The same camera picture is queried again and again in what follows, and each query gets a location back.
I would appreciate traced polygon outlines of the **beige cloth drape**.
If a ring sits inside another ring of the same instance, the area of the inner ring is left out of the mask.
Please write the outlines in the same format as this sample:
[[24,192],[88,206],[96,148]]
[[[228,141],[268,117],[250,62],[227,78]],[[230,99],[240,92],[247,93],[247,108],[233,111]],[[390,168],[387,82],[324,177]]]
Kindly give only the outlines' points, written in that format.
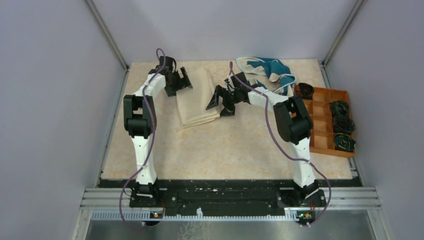
[[207,110],[215,91],[210,72],[203,67],[187,71],[192,87],[186,87],[176,93],[177,111],[183,128],[209,123],[220,117],[219,108]]

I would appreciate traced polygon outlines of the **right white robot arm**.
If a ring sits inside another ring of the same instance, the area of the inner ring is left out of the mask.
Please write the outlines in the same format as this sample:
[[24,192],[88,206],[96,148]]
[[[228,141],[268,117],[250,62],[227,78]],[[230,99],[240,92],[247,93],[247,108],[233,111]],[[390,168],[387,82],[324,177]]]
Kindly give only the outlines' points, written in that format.
[[313,172],[310,141],[313,121],[299,96],[284,96],[268,90],[257,80],[248,80],[243,72],[230,74],[225,86],[217,85],[206,110],[222,104],[222,117],[235,115],[236,104],[248,103],[262,107],[275,117],[279,136],[288,144],[292,154],[286,157],[294,161],[295,191],[293,200],[299,206],[307,206],[319,187]]

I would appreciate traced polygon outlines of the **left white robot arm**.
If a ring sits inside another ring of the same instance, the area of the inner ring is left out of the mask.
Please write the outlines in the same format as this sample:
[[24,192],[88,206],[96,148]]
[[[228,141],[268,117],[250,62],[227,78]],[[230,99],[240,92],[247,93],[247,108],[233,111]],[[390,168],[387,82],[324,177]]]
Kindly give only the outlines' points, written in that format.
[[153,164],[157,127],[154,100],[162,90],[168,97],[175,97],[177,91],[192,87],[186,69],[178,69],[174,58],[160,56],[158,60],[159,64],[148,72],[141,87],[123,98],[124,129],[133,143],[137,166],[134,191],[149,207],[156,206],[161,198]]

